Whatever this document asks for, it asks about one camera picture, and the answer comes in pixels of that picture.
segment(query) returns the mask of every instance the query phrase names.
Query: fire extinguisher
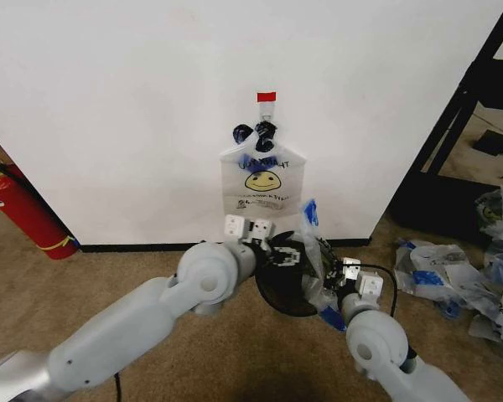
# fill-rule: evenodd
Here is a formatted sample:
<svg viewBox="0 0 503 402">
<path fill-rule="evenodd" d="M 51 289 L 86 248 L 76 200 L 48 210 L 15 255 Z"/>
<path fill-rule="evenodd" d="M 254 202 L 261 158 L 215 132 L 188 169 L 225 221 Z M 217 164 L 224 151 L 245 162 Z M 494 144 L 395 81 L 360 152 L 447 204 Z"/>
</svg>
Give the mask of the fire extinguisher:
<svg viewBox="0 0 503 402">
<path fill-rule="evenodd" d="M 76 252 L 75 239 L 15 165 L 0 165 L 0 209 L 50 258 L 60 260 Z"/>
</svg>

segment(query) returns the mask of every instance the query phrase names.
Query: smiley face print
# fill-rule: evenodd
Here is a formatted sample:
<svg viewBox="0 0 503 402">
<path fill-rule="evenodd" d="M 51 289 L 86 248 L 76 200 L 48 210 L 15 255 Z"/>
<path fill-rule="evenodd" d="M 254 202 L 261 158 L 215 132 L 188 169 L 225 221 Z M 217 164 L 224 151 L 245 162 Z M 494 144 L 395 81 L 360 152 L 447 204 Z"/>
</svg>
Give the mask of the smiley face print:
<svg viewBox="0 0 503 402">
<path fill-rule="evenodd" d="M 282 187 L 282 181 L 276 173 L 262 170 L 248 176 L 244 185 L 250 190 L 265 192 Z"/>
</svg>

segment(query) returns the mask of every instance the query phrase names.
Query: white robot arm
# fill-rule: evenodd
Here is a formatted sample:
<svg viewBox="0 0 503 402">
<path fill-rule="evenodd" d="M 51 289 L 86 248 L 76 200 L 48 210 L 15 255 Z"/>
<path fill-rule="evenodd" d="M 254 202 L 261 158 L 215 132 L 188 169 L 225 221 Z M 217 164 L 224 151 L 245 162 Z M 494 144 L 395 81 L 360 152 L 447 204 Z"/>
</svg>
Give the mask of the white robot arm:
<svg viewBox="0 0 503 402">
<path fill-rule="evenodd" d="M 0 402 L 54 402 L 93 388 L 162 342 L 188 311 L 216 312 L 270 253 L 272 224 L 226 217 L 223 245 L 202 243 L 184 253 L 177 273 L 140 285 L 103 310 L 48 354 L 16 352 L 0 361 Z M 346 269 L 357 291 L 343 297 L 346 338 L 359 369 L 395 401 L 464 402 L 468 398 L 437 368 L 408 356 L 407 336 L 377 311 L 381 278 Z"/>
<path fill-rule="evenodd" d="M 228 217 L 227 241 L 193 246 L 174 276 L 143 283 L 48 354 L 7 356 L 0 361 L 0 402 L 53 402 L 96 387 L 162 342 L 186 312 L 216 312 L 255 270 L 271 229 L 263 224 L 260 238 L 251 235 L 245 245 L 245 220 Z"/>
<path fill-rule="evenodd" d="M 344 260 L 344 279 L 355 280 L 356 292 L 340 301 L 348 325 L 346 342 L 356 369 L 380 383 L 396 402 L 469 402 L 440 369 L 423 362 L 409 347 L 401 324 L 378 311 L 382 279 L 360 271 L 358 260 Z"/>
</svg>

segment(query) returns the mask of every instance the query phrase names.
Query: baseboard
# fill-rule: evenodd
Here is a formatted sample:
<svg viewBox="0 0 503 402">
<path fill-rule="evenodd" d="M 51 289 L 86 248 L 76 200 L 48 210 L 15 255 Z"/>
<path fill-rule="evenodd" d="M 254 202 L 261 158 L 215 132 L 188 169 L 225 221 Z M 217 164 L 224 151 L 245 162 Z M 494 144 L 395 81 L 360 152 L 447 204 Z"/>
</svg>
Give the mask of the baseboard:
<svg viewBox="0 0 503 402">
<path fill-rule="evenodd" d="M 145 251 L 184 251 L 197 243 L 168 243 L 153 245 L 81 245 L 85 253 L 134 253 Z"/>
<path fill-rule="evenodd" d="M 371 239 L 332 239 L 332 247 L 361 247 L 369 245 Z M 152 245 L 81 245 L 85 253 L 134 253 L 146 251 L 185 251 L 197 243 L 167 243 Z"/>
<path fill-rule="evenodd" d="M 332 247 L 363 247 L 369 245 L 372 238 L 368 239 L 332 239 L 328 240 Z"/>
</svg>

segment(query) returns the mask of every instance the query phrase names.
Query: pile of plastic bags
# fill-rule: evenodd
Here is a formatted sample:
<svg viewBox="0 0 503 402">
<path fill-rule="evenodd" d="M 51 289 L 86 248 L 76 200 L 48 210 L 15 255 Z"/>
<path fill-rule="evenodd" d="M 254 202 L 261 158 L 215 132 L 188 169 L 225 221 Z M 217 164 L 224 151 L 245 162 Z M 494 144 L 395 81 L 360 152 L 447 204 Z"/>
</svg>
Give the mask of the pile of plastic bags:
<svg viewBox="0 0 503 402">
<path fill-rule="evenodd" d="M 399 289 L 433 300 L 449 318 L 477 310 L 469 333 L 503 342 L 503 187 L 475 202 L 480 230 L 492 237 L 485 268 L 477 271 L 457 245 L 400 241 L 395 273 Z"/>
</svg>

